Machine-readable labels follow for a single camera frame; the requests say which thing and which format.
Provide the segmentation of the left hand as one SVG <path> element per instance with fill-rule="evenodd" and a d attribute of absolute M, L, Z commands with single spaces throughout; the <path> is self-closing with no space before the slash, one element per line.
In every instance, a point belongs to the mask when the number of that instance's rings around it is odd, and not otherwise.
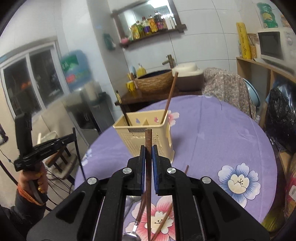
<path fill-rule="evenodd" d="M 18 178 L 18 192 L 29 202 L 39 206 L 45 205 L 48 200 L 47 170 L 43 162 L 39 163 L 37 171 L 20 171 Z"/>

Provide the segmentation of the orange sleeved left forearm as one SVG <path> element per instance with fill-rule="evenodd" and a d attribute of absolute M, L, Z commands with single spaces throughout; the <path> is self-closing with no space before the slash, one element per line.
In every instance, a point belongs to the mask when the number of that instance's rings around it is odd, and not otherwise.
<path fill-rule="evenodd" d="M 46 206 L 39 204 L 18 185 L 15 205 L 1 207 L 1 240 L 26 240 L 29 230 L 44 216 Z"/>

